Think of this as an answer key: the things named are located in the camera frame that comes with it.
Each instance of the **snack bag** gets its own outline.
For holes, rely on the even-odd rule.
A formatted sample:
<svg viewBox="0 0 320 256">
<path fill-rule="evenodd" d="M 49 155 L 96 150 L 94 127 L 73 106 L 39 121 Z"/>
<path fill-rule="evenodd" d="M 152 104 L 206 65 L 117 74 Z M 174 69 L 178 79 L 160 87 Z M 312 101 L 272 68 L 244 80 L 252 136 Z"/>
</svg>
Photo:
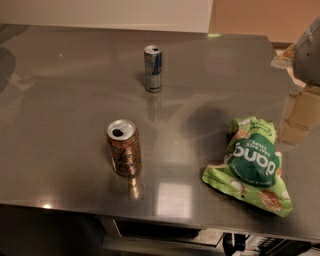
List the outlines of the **snack bag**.
<svg viewBox="0 0 320 256">
<path fill-rule="evenodd" d="M 249 117 L 229 125 L 231 140 L 224 164 L 207 166 L 202 180 L 211 187 L 261 209 L 286 217 L 292 204 L 281 178 L 281 153 L 275 151 L 272 123 Z"/>
</svg>

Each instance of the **aluminum can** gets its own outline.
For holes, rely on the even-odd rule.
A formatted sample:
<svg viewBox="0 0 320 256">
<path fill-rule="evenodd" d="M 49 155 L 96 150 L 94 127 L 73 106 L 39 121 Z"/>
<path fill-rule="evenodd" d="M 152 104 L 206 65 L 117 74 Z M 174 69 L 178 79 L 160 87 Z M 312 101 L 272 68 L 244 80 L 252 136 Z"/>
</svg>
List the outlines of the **aluminum can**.
<svg viewBox="0 0 320 256">
<path fill-rule="evenodd" d="M 145 86 L 149 92 L 159 92 L 162 87 L 162 50 L 157 45 L 144 48 Z"/>
<path fill-rule="evenodd" d="M 132 176 L 141 170 L 139 132 L 126 119 L 112 122 L 107 129 L 107 142 L 113 169 L 122 176 Z"/>
</svg>

